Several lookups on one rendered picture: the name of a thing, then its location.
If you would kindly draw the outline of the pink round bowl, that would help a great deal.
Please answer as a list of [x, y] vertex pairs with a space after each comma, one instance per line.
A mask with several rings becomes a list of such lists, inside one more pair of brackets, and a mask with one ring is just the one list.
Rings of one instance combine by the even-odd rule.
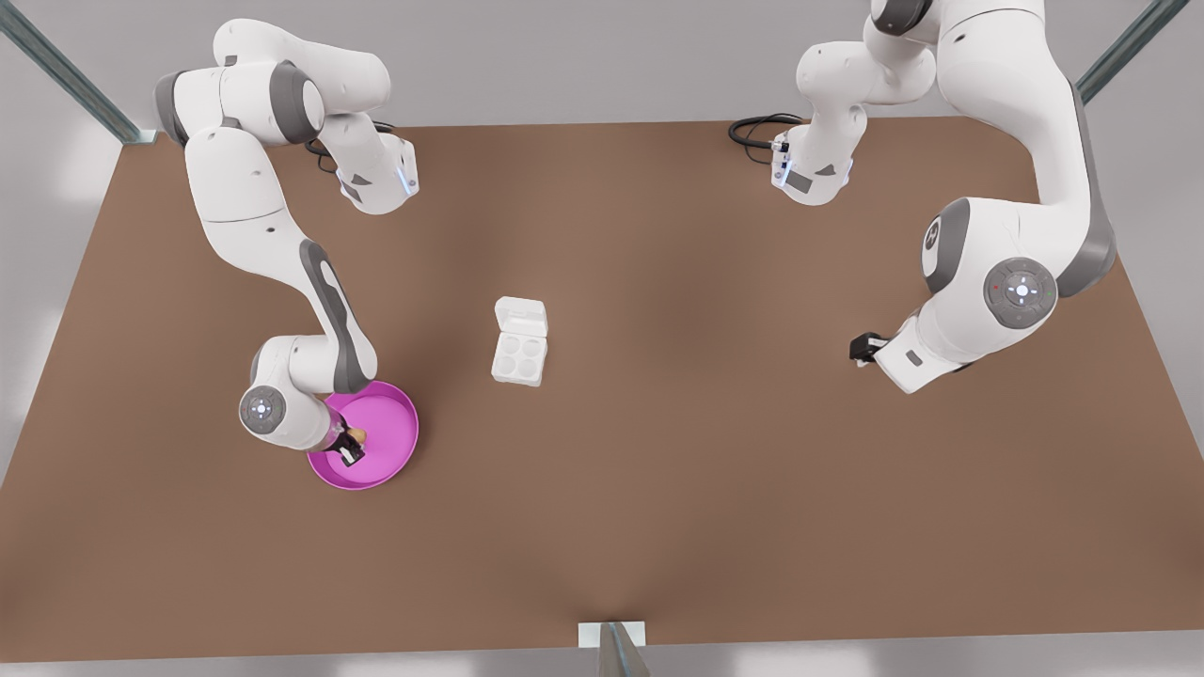
[[346, 490], [365, 490], [391, 479], [408, 463], [417, 448], [417, 407], [405, 392], [386, 382], [373, 381], [356, 394], [331, 394], [325, 404], [340, 412], [349, 426], [366, 432], [364, 455], [346, 465], [336, 451], [313, 451], [309, 467], [319, 479]]

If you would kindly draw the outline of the white egg box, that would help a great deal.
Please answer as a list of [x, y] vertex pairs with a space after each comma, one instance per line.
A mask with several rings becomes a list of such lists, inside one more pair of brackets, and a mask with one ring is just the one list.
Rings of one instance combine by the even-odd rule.
[[500, 383], [538, 388], [545, 372], [545, 336], [498, 332], [491, 376]]

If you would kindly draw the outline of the silver frame post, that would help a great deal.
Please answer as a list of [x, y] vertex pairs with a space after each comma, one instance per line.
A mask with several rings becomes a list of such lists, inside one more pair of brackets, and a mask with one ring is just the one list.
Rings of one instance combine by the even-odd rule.
[[1092, 102], [1190, 2], [1191, 0], [1149, 0], [1147, 7], [1078, 80], [1075, 88], [1081, 102]]
[[0, 0], [0, 33], [120, 143], [154, 142], [157, 137], [154, 130], [141, 129], [134, 124], [89, 77], [85, 77], [85, 73], [81, 72], [76, 64], [57, 51], [51, 39], [47, 39], [39, 27], [34, 27], [11, 0]]
[[651, 677], [641, 647], [647, 646], [645, 622], [582, 622], [578, 647], [597, 653], [597, 677]]

